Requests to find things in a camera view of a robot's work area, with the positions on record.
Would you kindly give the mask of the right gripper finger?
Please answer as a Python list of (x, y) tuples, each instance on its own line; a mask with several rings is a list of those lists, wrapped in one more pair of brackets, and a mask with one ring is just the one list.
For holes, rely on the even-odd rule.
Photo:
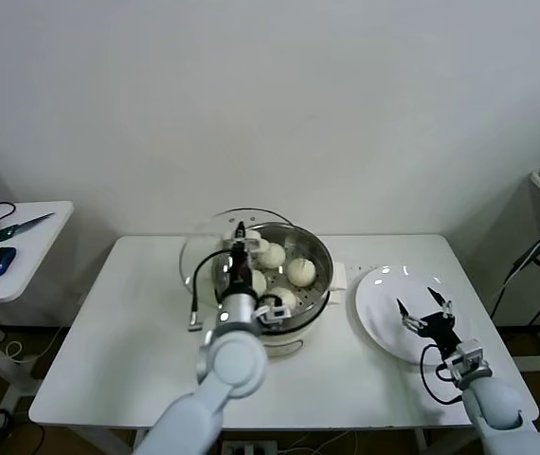
[(403, 305), (403, 303), (397, 299), (397, 305), (398, 305), (398, 308), (399, 308), (399, 313), (401, 315), (401, 318), (402, 318), (402, 324), (404, 325), (404, 327), (409, 330), (409, 331), (420, 331), (422, 330), (425, 326), (426, 326), (426, 322), (419, 319), (419, 318), (416, 318), (416, 317), (413, 317), (409, 314), (408, 310), (405, 308), (405, 306)]
[(454, 317), (454, 314), (452, 312), (452, 301), (447, 300), (441, 293), (431, 287), (428, 287), (427, 290), (432, 296), (432, 298), (435, 300), (435, 302), (438, 304), (438, 306), (441, 308), (442, 317), (444, 319), (452, 319)]

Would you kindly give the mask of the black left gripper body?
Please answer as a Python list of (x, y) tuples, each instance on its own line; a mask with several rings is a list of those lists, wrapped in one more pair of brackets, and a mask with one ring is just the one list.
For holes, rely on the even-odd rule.
[(252, 293), (253, 277), (249, 264), (248, 253), (243, 251), (232, 251), (230, 253), (232, 260), (228, 269), (228, 288), (227, 293)]

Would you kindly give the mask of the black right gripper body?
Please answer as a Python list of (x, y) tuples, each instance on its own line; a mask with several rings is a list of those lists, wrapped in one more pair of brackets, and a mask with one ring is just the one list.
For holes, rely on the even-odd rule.
[(419, 336), (432, 339), (437, 345), (441, 356), (451, 356), (461, 343), (456, 334), (455, 316), (437, 312), (422, 318), (423, 328), (419, 330)]

